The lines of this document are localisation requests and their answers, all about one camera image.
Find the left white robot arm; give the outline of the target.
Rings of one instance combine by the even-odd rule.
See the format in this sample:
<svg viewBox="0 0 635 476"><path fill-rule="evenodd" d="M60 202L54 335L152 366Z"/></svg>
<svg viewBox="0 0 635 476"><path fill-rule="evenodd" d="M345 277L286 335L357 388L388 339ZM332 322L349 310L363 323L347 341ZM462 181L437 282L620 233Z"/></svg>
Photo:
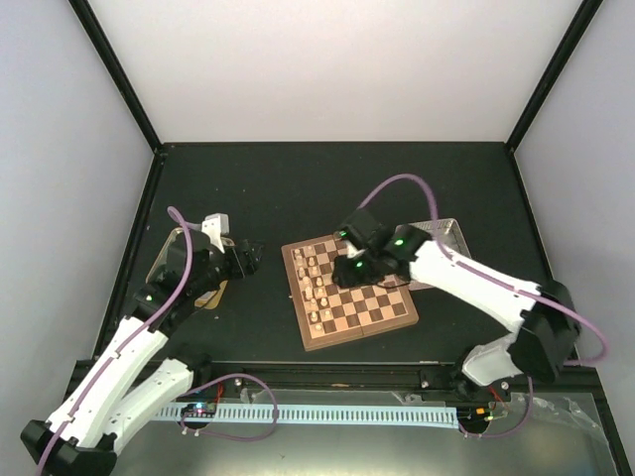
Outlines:
<svg viewBox="0 0 635 476"><path fill-rule="evenodd" d="M110 343L71 395L45 420L31 420L21 439L40 475L108 475L125 446L169 402L212 385L209 358L181 348L150 377L136 380L202 299L254 274L263 244L200 231L174 230L133 294Z"/></svg>

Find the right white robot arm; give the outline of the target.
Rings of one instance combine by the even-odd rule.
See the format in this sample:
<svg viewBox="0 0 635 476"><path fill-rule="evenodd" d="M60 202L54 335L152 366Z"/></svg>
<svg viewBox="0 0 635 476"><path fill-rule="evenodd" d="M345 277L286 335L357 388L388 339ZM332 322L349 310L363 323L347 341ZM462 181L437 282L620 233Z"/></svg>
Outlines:
<svg viewBox="0 0 635 476"><path fill-rule="evenodd" d="M512 279L446 248L415 226L335 231L346 255L334 261L341 289L378 285L389 276L440 289L492 317L506 335L469 350L451 374L453 392L475 399L490 384L521 374L553 383L569 361L581 326L572 297L557 281L543 285Z"/></svg>

